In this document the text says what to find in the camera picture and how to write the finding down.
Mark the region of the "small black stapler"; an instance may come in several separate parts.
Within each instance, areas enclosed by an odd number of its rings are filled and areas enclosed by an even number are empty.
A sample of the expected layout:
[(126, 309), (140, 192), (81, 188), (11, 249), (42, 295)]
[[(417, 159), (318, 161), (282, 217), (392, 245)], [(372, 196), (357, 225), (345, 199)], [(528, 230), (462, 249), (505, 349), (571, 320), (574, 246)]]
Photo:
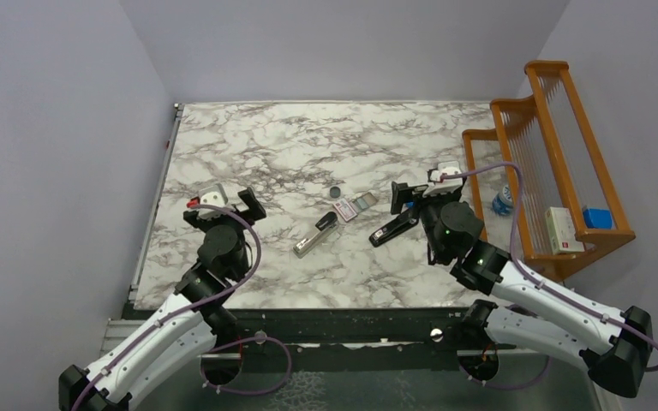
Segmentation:
[(411, 210), (400, 212), (393, 220), (379, 227), (368, 238), (373, 247), (379, 247), (417, 226), (418, 217)]

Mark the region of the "red white staple box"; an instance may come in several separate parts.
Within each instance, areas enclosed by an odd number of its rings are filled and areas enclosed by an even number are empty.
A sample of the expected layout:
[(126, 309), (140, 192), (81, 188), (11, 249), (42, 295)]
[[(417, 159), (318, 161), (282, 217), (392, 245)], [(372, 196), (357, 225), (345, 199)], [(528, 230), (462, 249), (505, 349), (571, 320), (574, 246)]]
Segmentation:
[(332, 203), (336, 213), (345, 221), (349, 222), (358, 216), (358, 211), (347, 199), (338, 199)]

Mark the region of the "long black silver stapler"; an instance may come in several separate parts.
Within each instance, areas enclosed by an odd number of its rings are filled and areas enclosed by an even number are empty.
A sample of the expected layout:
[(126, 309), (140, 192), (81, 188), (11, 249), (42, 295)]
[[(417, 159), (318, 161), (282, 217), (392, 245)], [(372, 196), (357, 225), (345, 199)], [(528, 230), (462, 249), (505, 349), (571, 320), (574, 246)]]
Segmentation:
[(338, 216), (335, 211), (329, 211), (321, 217), (314, 227), (299, 241), (292, 250), (297, 258), (302, 259), (315, 247), (322, 243), (338, 228)]

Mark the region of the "staple tray with staples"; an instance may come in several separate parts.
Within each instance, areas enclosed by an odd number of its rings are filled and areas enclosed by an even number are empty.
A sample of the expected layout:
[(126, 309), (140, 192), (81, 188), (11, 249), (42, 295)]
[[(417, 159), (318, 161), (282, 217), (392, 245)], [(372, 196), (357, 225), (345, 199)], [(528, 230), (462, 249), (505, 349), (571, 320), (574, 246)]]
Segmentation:
[(371, 192), (366, 192), (352, 200), (351, 205), (357, 213), (362, 213), (376, 205), (377, 202), (377, 198)]

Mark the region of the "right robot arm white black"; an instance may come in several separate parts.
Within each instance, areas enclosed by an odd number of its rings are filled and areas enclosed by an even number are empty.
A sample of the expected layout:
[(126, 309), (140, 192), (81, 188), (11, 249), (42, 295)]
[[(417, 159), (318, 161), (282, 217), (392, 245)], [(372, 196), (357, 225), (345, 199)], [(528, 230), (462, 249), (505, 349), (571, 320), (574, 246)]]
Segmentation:
[(461, 188), (392, 184), (391, 213), (408, 202), (422, 224), (428, 263), (445, 265), (466, 289), (509, 301), (534, 315), (520, 319), (491, 301), (477, 301), (460, 325), (471, 348), (488, 342), (524, 346), (577, 366), (602, 389), (638, 395), (652, 354), (652, 322), (642, 308), (606, 306), (548, 280), (481, 239), (484, 222), (461, 201)]

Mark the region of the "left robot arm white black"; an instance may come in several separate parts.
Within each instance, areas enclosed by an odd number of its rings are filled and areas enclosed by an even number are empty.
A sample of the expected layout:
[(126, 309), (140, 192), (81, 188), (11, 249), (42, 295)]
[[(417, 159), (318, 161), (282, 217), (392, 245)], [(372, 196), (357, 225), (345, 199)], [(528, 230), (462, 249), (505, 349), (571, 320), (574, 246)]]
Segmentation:
[(254, 224), (266, 217), (252, 188), (237, 196), (245, 209), (229, 206), (220, 184), (189, 201), (183, 219), (204, 235), (197, 260), (163, 304), (108, 354), (62, 372), (59, 409), (133, 410), (199, 354), (236, 342), (236, 318), (223, 305), (258, 268), (262, 249)]

